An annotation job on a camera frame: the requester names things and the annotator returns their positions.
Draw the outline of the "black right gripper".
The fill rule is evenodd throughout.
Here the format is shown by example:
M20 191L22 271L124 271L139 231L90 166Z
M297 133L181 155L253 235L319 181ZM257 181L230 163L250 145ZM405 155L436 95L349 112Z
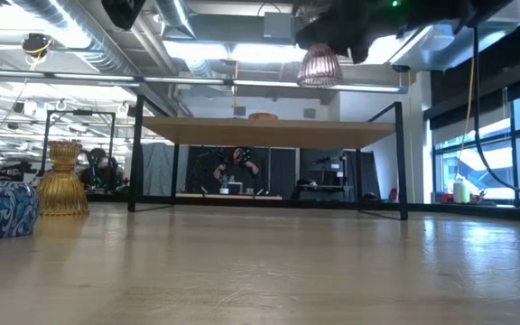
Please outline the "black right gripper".
M429 23L461 16L464 0L332 0L330 6L310 24L295 34L299 48L308 50L315 44L330 45L330 27L346 25L365 29L387 26L396 33ZM374 32L350 34L351 59L363 63L369 48L379 37Z

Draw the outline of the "wooden shelf with black legs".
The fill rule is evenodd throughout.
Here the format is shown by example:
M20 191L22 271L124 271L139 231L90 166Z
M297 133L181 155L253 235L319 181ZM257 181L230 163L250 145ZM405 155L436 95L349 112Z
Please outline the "wooden shelf with black legs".
M127 197L127 211L136 212L135 198L139 193L141 171L142 128L147 127L174 144L172 164L172 193L177 189L179 149L182 144L238 145L254 147L290 147L306 149L361 149L395 135L398 201L407 204L404 162L404 112L396 101L382 109L366 122L327 122L292 120L249 120L234 118L195 118L169 116L145 95L139 95L135 104L135 124L132 149L131 183ZM362 199L361 179L356 179L357 196Z

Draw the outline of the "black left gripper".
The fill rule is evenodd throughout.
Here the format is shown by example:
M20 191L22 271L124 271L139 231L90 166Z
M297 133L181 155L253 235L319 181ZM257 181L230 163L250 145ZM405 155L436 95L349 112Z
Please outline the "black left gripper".
M111 22L118 28L129 31L142 11L146 0L101 0Z

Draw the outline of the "white plastic bottle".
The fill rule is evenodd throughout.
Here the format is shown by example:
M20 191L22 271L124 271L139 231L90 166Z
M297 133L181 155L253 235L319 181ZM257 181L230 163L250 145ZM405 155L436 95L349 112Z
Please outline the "white plastic bottle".
M469 186L464 178L459 177L453 182L453 202L464 204L470 202Z

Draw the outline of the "wooden background table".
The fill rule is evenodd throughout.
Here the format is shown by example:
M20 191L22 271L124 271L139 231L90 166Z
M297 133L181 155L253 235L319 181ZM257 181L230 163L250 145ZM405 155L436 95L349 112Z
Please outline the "wooden background table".
M226 200L283 200L281 196L256 196L245 194L198 194L198 193L177 193L175 198L187 199L226 199Z

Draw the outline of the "black background rig frame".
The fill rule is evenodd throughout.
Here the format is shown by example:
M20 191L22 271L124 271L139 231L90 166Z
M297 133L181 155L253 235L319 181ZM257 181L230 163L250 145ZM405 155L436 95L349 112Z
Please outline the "black background rig frame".
M45 173L45 163L47 161L47 152L48 152L48 142L49 142L49 136L50 136L50 128L51 128L51 117L54 114L60 114L61 116L64 116L66 114L71 114L74 116L110 116L111 117L111 123L110 125L110 137L109 137L109 147L108 147L108 157L113 157L113 147L114 147L114 139L115 139L115 131L116 131L116 113L113 112L98 112L93 110L85 110L85 109L74 109L74 110L65 110L60 111L58 109L48 110L46 113L46 120L45 120L45 129L44 129L44 135L43 135L43 148L42 148L42 159L41 159L41 168L36 173L36 176L41 177Z

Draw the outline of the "black aluminium table frame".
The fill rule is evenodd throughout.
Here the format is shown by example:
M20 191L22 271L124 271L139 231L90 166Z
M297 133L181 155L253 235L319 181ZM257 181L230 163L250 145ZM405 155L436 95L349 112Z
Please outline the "black aluminium table frame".
M138 196L135 204L157 205L194 205L220 207L250 207L275 209L344 209L358 211L397 211L397 212L435 212L470 217L520 221L520 209L480 206L470 204L420 204L385 202L344 202L344 201L306 201L306 200L226 200L226 199L187 199L165 196Z

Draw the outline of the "long LED strip light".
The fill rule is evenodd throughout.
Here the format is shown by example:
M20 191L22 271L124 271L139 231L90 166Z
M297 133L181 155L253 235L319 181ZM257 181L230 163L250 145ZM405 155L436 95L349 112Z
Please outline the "long LED strip light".
M147 83L198 85L198 86L229 86L229 87L263 87L263 88L305 88L289 81L253 80L253 79L201 79L183 77L153 77L153 76L121 76L85 73L66 73L50 71L0 70L0 79L45 79L74 80L96 83L116 84L118 86L140 85Z

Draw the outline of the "person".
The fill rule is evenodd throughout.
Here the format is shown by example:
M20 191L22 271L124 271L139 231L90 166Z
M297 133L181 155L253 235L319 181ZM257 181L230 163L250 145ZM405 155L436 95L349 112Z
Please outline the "person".
M248 188L258 191L261 189L261 171L251 158L252 150L249 147L237 146L231 158L227 162L218 165L213 172L213 177L221 184L241 182L243 189Z
M79 181L85 190L114 191L123 183L123 174L115 158L109 157L104 149L83 151L88 166L79 173Z

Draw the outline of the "pink ribbed glass candlestick holder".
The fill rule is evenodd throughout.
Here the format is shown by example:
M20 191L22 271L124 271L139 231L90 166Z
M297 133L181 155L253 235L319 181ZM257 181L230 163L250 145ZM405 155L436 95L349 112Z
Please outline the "pink ribbed glass candlestick holder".
M313 44L302 60L297 84L308 88L330 88L342 80L336 53L327 44Z

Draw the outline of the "grey curtain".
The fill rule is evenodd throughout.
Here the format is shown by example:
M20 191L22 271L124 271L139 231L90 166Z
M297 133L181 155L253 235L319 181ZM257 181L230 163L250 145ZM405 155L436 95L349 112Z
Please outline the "grey curtain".
M172 193L172 164L174 146L167 144L143 144L144 180L143 195L170 196ZM179 149L177 191L185 189L189 149L181 145Z

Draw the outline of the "amber ribbed glass candlestick holder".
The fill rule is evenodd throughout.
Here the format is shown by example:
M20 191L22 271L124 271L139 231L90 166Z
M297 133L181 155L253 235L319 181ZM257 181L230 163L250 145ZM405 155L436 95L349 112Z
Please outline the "amber ribbed glass candlestick holder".
M43 216L66 217L88 214L88 201L83 184L74 173L81 145L75 142L49 142L52 167L37 187L40 213Z

